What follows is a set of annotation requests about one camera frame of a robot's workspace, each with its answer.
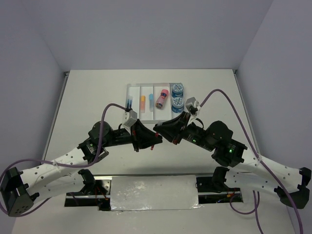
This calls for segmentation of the pink tube of markers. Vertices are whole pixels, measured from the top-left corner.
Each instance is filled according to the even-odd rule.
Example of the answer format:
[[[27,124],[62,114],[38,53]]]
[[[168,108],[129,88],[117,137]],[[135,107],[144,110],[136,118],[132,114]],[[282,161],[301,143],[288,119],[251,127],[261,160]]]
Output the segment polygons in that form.
[[[160,92],[160,96],[156,100],[155,107],[157,109],[162,109],[165,105],[165,101],[168,97],[169,91],[167,89],[162,89]]]

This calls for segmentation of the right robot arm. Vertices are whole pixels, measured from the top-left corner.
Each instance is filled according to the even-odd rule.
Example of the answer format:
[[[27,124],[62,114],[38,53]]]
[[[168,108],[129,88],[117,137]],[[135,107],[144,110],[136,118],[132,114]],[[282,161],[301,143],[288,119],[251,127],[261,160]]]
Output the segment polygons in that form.
[[[215,121],[205,129],[189,123],[190,117],[189,113],[182,112],[172,120],[156,124],[153,130],[175,145],[186,140],[212,152],[212,159],[219,164],[212,178],[216,190],[249,188],[277,195],[281,203],[289,207],[303,209],[307,205],[310,169],[295,169],[256,156],[251,148],[232,138],[232,130],[222,121]]]

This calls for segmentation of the orange highlighter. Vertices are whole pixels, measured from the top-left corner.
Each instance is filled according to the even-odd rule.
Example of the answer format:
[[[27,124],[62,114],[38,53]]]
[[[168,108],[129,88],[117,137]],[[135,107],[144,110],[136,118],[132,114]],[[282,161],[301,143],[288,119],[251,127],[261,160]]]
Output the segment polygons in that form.
[[[145,102],[140,101],[140,107],[139,107],[140,113],[145,113],[145,105],[146,105],[146,101]]]

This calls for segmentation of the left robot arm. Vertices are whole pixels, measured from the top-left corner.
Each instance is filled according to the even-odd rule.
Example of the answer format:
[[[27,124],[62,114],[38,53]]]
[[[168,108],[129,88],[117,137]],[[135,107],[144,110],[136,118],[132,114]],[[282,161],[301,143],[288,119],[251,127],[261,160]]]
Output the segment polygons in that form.
[[[136,152],[162,143],[162,136],[149,130],[140,120],[129,129],[114,130],[105,122],[97,122],[89,137],[70,152],[52,160],[41,160],[30,169],[18,170],[18,160],[9,165],[0,176],[1,210],[10,217],[26,216],[50,198],[77,189],[91,194],[97,187],[89,167],[108,156],[108,147],[131,144]]]

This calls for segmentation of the blue highlighter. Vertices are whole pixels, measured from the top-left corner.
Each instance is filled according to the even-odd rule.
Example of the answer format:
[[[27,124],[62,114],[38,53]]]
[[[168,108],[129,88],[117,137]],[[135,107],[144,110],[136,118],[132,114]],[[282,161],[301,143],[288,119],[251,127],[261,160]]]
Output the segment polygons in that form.
[[[149,101],[149,110],[150,112],[154,111],[154,101]]]

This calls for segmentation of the blue jar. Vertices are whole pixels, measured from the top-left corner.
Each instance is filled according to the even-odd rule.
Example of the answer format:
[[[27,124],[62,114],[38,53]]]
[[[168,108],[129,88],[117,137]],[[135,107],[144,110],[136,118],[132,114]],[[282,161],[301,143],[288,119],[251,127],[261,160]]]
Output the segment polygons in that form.
[[[184,99],[175,97],[172,101],[172,111],[174,113],[182,113],[184,111]]]
[[[174,83],[172,85],[172,97],[183,97],[184,95],[184,86],[182,83]]]

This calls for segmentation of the red pen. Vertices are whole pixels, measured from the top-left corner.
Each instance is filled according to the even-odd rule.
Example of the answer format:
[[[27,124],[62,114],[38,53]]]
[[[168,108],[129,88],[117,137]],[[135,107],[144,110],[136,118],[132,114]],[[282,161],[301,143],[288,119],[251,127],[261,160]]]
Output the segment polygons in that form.
[[[153,139],[153,145],[151,146],[151,151],[154,149],[155,144],[157,143],[158,140],[158,133],[155,133],[154,139]]]

